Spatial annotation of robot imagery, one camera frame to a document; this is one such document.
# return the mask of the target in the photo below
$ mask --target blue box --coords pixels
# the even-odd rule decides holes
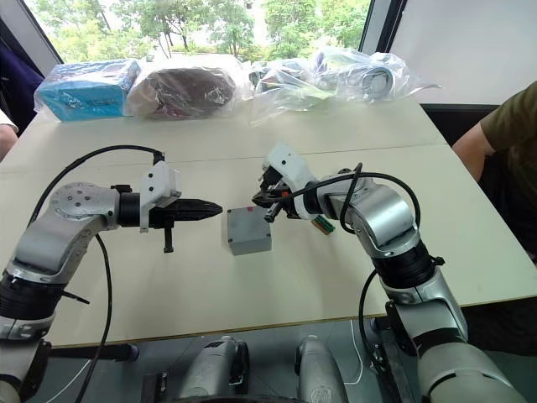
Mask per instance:
[[[139,72],[135,59],[57,65],[35,91],[35,110],[44,104],[63,121],[122,116]]]

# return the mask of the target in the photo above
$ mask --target white sleeve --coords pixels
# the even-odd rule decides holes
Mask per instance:
[[[18,132],[18,127],[13,124],[11,120],[9,120],[8,116],[3,112],[2,109],[0,109],[0,124],[8,124],[15,130],[15,133]]]

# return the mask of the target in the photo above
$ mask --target plastic bag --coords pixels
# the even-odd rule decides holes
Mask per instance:
[[[424,88],[440,88],[412,74],[402,59],[390,53],[369,56],[327,46],[311,61],[292,60],[300,67],[290,69],[286,60],[259,65],[264,70],[253,97],[252,123],[287,110],[307,111],[332,97],[373,103],[407,97]]]
[[[250,81],[257,84],[272,70],[282,71],[302,81],[311,79],[311,62],[307,59],[281,59],[271,61],[255,61],[250,69]]]
[[[256,85],[250,120],[255,124],[285,111],[308,111],[333,96],[334,92],[321,90],[290,73],[273,69]]]
[[[166,119],[229,113],[252,96],[241,63],[231,55],[181,56],[147,64],[127,96],[126,113]]]
[[[34,110],[63,121],[122,116],[139,72],[134,59],[57,65],[35,90]]]
[[[396,55],[369,56],[328,46],[315,57],[314,84],[336,91],[337,97],[347,101],[367,103],[392,101],[425,88],[440,88],[413,74]]]

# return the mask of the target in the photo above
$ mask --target wall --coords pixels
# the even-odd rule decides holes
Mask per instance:
[[[420,102],[499,104],[537,80],[537,1],[408,0],[391,52],[441,90]]]

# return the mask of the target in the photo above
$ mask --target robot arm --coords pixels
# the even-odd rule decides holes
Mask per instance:
[[[340,219],[351,186],[349,170],[316,187],[319,181],[305,161],[285,144],[273,149],[263,170],[261,191],[253,201],[268,208],[267,221],[273,222],[281,210],[288,218],[311,220],[324,214]],[[399,345],[419,357],[423,396],[437,403],[524,402],[496,365],[467,343],[466,321],[440,271],[443,259],[429,255],[408,204],[390,187],[363,176],[344,222],[379,274]],[[300,195],[289,197],[296,192]]]
[[[8,391],[15,390],[24,400],[28,387],[36,389],[25,387],[25,382],[38,364],[38,352],[46,355],[42,337],[54,321],[60,298],[88,303],[65,288],[95,235],[120,226],[140,226],[142,232],[163,228],[164,251],[171,252],[175,221],[222,212],[208,201],[179,199],[178,185],[179,172],[159,161],[143,176],[140,193],[132,193],[130,186],[108,189],[85,182],[54,191],[48,209],[19,240],[0,281],[0,401]]]

